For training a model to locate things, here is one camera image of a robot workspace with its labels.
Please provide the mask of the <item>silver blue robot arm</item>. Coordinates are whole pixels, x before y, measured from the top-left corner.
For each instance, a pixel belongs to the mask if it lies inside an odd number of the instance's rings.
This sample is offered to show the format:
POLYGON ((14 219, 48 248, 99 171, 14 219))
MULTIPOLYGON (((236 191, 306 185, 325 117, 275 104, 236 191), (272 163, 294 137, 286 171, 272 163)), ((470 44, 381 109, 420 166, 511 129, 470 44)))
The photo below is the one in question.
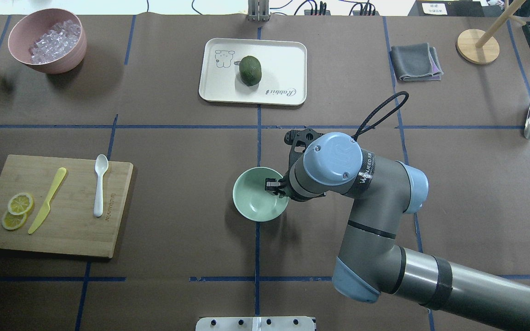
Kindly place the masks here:
POLYGON ((530 331, 530 286, 396 245, 404 214, 427 199, 417 168, 362 149, 342 132, 290 130, 288 172, 266 179, 277 197, 305 202, 333 191, 353 199, 332 276, 335 289, 374 303, 381 293, 505 331, 530 331))

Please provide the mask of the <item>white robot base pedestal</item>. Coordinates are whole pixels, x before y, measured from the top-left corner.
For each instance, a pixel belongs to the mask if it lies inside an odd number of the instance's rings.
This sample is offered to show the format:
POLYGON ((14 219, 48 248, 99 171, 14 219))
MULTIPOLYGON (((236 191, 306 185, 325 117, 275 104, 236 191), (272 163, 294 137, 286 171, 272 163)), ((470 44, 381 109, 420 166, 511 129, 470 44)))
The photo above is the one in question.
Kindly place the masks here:
POLYGON ((196 331, 315 331, 309 316, 246 316, 200 318, 196 331))

